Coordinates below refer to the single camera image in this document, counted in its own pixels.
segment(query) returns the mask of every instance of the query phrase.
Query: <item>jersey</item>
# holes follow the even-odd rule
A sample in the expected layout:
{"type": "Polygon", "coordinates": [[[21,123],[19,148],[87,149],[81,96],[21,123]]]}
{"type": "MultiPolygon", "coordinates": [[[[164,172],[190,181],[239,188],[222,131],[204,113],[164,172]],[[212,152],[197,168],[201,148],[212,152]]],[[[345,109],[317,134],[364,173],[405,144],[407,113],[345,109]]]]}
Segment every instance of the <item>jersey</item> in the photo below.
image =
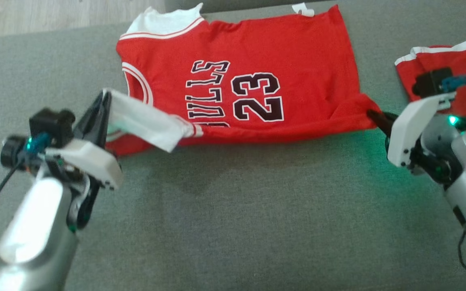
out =
{"type": "MultiPolygon", "coordinates": [[[[338,6],[306,17],[207,22],[202,4],[148,8],[122,35],[128,94],[193,127],[180,144],[289,142],[371,129],[338,6]]],[[[148,144],[123,136],[118,154],[148,144]]]]}
{"type": "MultiPolygon", "coordinates": [[[[466,41],[455,46],[414,47],[409,55],[400,57],[395,66],[411,101],[420,100],[413,94],[418,75],[443,67],[450,67],[455,76],[466,74],[466,41]]],[[[443,112],[466,116],[466,86],[457,89],[451,108],[443,112]]]]}

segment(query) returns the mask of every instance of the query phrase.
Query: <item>gray couch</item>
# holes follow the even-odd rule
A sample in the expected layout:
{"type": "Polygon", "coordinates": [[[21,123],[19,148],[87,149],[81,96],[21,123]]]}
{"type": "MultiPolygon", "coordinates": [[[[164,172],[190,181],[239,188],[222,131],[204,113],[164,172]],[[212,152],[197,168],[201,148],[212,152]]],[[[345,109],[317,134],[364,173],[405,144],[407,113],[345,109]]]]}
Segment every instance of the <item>gray couch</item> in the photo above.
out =
{"type": "MultiPolygon", "coordinates": [[[[412,46],[466,40],[466,1],[339,4],[361,90],[383,110],[407,104],[394,61],[412,46]]],[[[213,13],[237,22],[290,6],[213,13]]],[[[128,24],[0,38],[0,143],[44,106],[77,116],[103,87],[126,91],[114,48],[128,24]]],[[[379,131],[273,145],[151,150],[121,160],[101,192],[67,281],[71,291],[466,290],[461,227],[427,177],[385,157],[379,131]]],[[[5,175],[0,167],[0,179],[5,175]]],[[[0,235],[30,186],[0,197],[0,235]]]]}
{"type": "Polygon", "coordinates": [[[176,9],[189,9],[199,3],[203,3],[202,13],[214,13],[220,11],[238,11],[241,9],[253,9],[284,4],[296,4],[311,2],[311,0],[166,0],[166,11],[176,9]]]}

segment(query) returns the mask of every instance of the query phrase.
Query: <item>white jersey tag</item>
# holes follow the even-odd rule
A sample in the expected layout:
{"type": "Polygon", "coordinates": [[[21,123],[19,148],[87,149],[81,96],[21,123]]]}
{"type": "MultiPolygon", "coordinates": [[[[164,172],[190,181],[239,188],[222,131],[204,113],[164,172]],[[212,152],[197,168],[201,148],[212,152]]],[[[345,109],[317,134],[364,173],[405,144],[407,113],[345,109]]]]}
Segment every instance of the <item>white jersey tag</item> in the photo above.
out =
{"type": "Polygon", "coordinates": [[[314,16],[314,9],[307,8],[307,6],[305,5],[305,2],[300,3],[300,4],[294,4],[292,6],[292,9],[297,14],[301,14],[303,16],[307,16],[307,17],[313,17],[314,16]]]}

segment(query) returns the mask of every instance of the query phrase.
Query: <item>blue connector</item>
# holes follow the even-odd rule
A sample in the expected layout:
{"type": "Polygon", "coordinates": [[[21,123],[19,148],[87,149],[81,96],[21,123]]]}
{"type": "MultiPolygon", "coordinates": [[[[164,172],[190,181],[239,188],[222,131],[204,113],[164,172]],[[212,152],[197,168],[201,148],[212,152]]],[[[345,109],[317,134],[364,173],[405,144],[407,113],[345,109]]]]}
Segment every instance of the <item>blue connector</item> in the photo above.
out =
{"type": "Polygon", "coordinates": [[[25,149],[28,153],[37,155],[43,152],[51,144],[50,135],[47,133],[40,133],[35,138],[28,138],[25,149]]]}
{"type": "Polygon", "coordinates": [[[466,86],[466,74],[453,76],[442,80],[442,91],[444,93],[454,92],[461,86],[466,86]]]}

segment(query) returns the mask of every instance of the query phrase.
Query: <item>wooden floor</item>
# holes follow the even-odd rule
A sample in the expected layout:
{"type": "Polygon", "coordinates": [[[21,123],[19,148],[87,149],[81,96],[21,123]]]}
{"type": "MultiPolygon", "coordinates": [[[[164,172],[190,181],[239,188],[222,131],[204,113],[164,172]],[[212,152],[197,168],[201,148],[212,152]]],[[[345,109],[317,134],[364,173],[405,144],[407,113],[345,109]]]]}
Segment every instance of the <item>wooden floor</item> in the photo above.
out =
{"type": "Polygon", "coordinates": [[[0,0],[0,36],[132,21],[164,0],[0,0]]]}

